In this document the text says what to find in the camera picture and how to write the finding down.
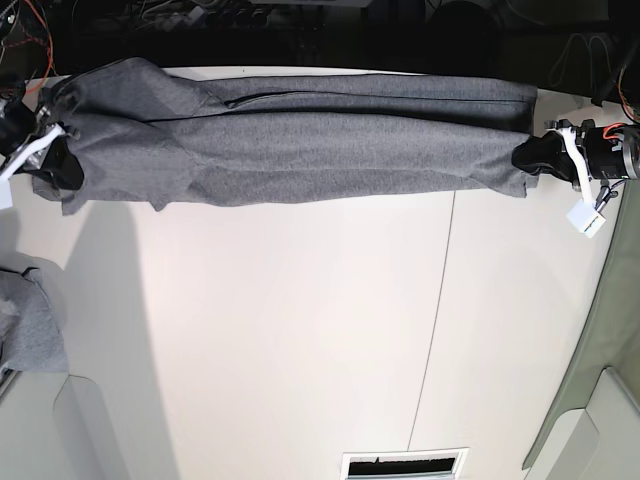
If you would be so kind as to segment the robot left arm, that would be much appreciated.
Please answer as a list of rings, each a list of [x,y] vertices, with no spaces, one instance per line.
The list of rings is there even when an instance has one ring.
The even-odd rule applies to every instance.
[[[624,91],[625,74],[639,53],[634,38],[609,77],[593,91],[591,102],[602,106],[617,94],[625,119],[598,126],[593,119],[575,125],[567,119],[545,123],[546,133],[517,147],[511,163],[532,175],[550,175],[579,191],[583,201],[601,211],[618,195],[617,189],[639,179],[639,104]]]

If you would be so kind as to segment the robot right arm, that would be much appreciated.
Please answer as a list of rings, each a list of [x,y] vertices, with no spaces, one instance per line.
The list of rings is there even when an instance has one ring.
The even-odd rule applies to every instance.
[[[28,174],[77,191],[84,172],[70,152],[72,131],[54,113],[46,87],[55,73],[53,38],[36,1],[1,3],[1,180]]]

